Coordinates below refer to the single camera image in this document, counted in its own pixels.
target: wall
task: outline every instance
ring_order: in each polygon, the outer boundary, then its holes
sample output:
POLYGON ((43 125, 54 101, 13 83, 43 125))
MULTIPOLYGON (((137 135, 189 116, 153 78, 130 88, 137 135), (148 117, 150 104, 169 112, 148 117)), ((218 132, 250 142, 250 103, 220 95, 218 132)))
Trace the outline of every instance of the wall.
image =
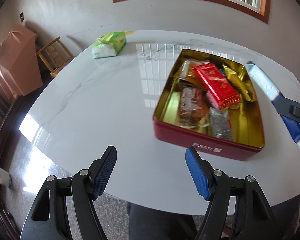
POLYGON ((200 0, 7 0, 0 10, 0 43, 24 12, 42 44, 57 36, 79 54, 109 31, 171 30, 237 43, 291 70, 300 81, 300 7, 272 0, 269 24, 200 0))

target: white marble table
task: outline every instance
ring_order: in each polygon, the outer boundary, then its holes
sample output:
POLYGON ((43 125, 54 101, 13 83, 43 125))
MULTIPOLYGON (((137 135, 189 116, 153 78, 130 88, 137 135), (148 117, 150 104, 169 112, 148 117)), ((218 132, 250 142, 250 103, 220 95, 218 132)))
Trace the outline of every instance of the white marble table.
MULTIPOLYGON (((72 174, 88 168, 108 145, 117 163, 105 192, 142 206, 203 215, 201 197, 185 163, 185 148, 154 136, 152 114, 182 48, 199 49, 240 63, 252 60, 287 98, 300 102, 295 76, 239 45, 191 33, 137 31, 119 56, 94 60, 89 47, 53 79, 32 106, 21 132, 72 174)), ((266 145, 245 162, 200 153, 231 177, 253 175, 270 205, 300 194, 300 150, 271 102, 256 87, 266 145)), ((231 199, 228 213, 234 212, 231 199)))

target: blue rubber pad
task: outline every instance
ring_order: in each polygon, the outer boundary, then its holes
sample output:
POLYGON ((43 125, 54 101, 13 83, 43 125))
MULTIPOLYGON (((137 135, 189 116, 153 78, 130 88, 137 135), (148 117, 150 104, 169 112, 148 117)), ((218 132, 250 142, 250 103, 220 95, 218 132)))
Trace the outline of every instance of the blue rubber pad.
POLYGON ((197 159, 194 157, 194 154, 189 148, 186 149, 186 163, 194 184, 197 187, 198 193, 203 196, 205 200, 207 200, 211 195, 208 188, 207 178, 205 177, 200 165, 197 162, 197 159))
POLYGON ((99 174, 95 178, 94 190, 92 192, 92 195, 95 197, 95 199, 98 199, 98 197, 103 194, 116 162, 117 153, 116 151, 112 151, 109 153, 99 174))

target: electrical outlet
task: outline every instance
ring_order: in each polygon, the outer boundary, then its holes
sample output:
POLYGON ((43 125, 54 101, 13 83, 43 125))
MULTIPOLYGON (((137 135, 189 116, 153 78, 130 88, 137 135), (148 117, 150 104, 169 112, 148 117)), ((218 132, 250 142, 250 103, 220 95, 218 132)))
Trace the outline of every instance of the electrical outlet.
POLYGON ((21 12, 21 14, 20 14, 20 19, 21 19, 21 22, 24 21, 24 15, 23 15, 23 12, 21 12))

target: floor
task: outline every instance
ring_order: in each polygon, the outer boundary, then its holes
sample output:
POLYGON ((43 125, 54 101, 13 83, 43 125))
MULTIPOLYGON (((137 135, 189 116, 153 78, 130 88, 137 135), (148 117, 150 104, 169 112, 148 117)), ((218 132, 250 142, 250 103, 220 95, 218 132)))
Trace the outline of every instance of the floor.
MULTIPOLYGON (((72 176, 72 174, 53 163, 36 147, 33 147, 19 131, 19 126, 30 106, 31 104, 28 104, 16 119, 4 148, 5 160, 1 164, 3 169, 10 172, 13 181, 11 188, 3 188, 2 194, 5 205, 7 210, 14 216, 20 230, 46 177, 51 174, 56 175, 59 179, 72 176)), ((72 237, 79 240, 81 235, 74 214, 72 198, 67 197, 66 201, 72 237)), ((125 201, 103 194, 93 204, 109 240, 129 239, 127 203, 125 201)), ((289 239, 300 224, 299 199, 296 207, 299 208, 293 210, 292 219, 288 225, 289 230, 284 232, 284 239, 289 239)), ((194 221, 198 228, 203 221, 203 216, 194 216, 194 221)), ((231 225, 231 223, 232 216, 229 216, 227 224, 231 225)))

